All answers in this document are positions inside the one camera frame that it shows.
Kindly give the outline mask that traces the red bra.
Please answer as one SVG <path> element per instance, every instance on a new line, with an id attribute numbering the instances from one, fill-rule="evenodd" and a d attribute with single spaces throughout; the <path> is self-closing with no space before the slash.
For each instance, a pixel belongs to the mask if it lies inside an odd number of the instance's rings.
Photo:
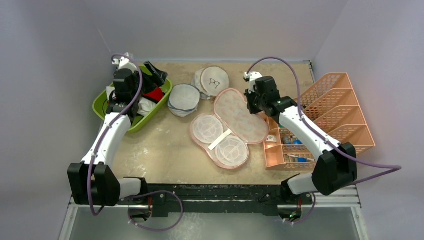
<path id="1" fill-rule="evenodd" d="M 156 87 L 151 92 L 143 93 L 142 97 L 155 104 L 158 104 L 163 99 L 164 95 L 165 94 L 163 93 L 162 89 L 160 87 Z"/>

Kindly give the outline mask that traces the floral mesh laundry bag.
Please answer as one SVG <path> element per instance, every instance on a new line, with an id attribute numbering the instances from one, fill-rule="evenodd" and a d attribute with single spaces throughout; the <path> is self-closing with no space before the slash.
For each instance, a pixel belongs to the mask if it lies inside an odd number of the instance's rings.
<path id="1" fill-rule="evenodd" d="M 200 114 L 190 124 L 191 139 L 222 169 L 234 170 L 249 158 L 249 145 L 263 143 L 268 124 L 247 109 L 247 101 L 234 88 L 214 100 L 212 114 Z"/>

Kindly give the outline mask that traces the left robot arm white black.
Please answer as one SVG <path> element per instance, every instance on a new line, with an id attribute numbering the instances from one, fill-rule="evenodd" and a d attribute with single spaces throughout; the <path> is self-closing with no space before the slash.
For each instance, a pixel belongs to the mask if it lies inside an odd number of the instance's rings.
<path id="1" fill-rule="evenodd" d="M 112 86 L 94 101 L 94 112 L 104 120 L 99 135 L 80 163 L 67 169 L 73 199 L 78 205 L 115 206 L 130 197 L 138 205 L 149 199 L 143 177 L 118 179 L 111 169 L 123 137 L 141 130 L 169 98 L 173 85 L 168 73 L 146 61 L 136 67 L 116 60 Z"/>

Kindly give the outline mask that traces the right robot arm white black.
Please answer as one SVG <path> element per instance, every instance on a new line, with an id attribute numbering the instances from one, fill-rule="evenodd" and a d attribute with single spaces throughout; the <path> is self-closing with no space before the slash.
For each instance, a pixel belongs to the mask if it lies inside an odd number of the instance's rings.
<path id="1" fill-rule="evenodd" d="M 316 162 L 313 172 L 298 174 L 281 183 L 280 196 L 284 202 L 292 204 L 305 193 L 328 196 L 357 179 L 356 149 L 352 144 L 342 144 L 332 138 L 311 121 L 291 97 L 281 97 L 273 77 L 253 72 L 245 73 L 243 78 L 249 83 L 244 93 L 249 112 L 263 112 L 286 127 Z"/>

